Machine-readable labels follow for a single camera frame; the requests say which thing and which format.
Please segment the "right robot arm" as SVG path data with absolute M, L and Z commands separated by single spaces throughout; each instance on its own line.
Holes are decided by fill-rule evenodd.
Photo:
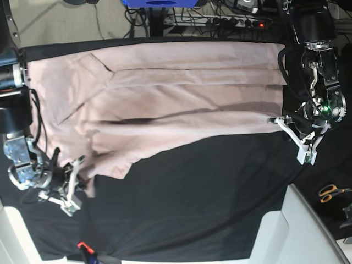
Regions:
M 28 86 L 26 53 L 19 45 L 9 1 L 1 1 L 1 135 L 3 152 L 12 161 L 9 179 L 27 193 L 39 189 L 38 202 L 57 204 L 71 217 L 82 205 L 75 192 L 83 188 L 79 169 L 85 156 L 60 167 L 59 148 L 51 159 L 40 150 L 39 138 L 46 128 L 38 94 Z

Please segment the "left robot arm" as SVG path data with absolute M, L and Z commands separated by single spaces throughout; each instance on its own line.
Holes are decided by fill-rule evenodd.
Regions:
M 304 48 L 301 67 L 309 77 L 304 85 L 307 100 L 293 113 L 269 118 L 298 147 L 300 164 L 313 165 L 317 147 L 327 132 L 347 114 L 347 102 L 339 83 L 337 58 L 330 42 L 337 37 L 327 1 L 278 1 L 292 28 L 295 43 Z

